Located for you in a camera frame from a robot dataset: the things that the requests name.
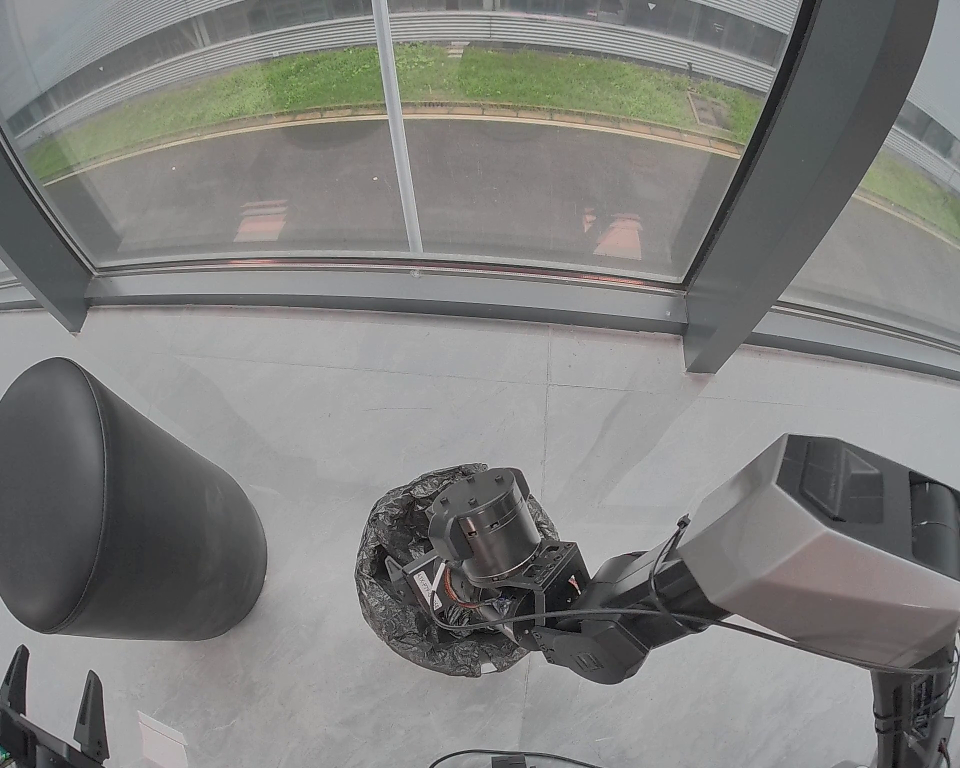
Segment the silver robot arm casing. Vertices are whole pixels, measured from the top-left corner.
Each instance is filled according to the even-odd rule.
[[[803,438],[777,439],[707,496],[685,531],[677,553],[707,599],[865,662],[910,666],[950,645],[960,581],[864,540],[861,531],[867,539],[874,531],[838,526],[785,490],[791,439]]]

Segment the black leather cushion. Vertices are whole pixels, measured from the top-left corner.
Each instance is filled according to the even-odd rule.
[[[51,634],[216,636],[266,571],[236,482],[62,358],[0,399],[0,536],[0,597]]]

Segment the manhole cover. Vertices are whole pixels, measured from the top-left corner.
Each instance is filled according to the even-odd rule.
[[[693,115],[697,122],[702,126],[711,128],[722,128],[725,131],[731,129],[730,109],[721,101],[709,99],[692,91],[686,92],[690,100],[690,106],[693,108]]]

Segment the white label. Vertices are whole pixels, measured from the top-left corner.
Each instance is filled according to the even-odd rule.
[[[430,580],[426,577],[426,574],[419,570],[414,574],[414,581],[417,582],[417,586],[420,587],[420,591],[423,592],[423,599],[430,599]],[[437,593],[433,594],[433,610],[437,611],[443,603],[440,602],[440,598],[437,597]]]

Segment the trash can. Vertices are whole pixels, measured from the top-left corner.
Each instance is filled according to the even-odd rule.
[[[215,637],[266,567],[236,481],[76,363],[37,363],[0,398],[0,598],[30,629]]]

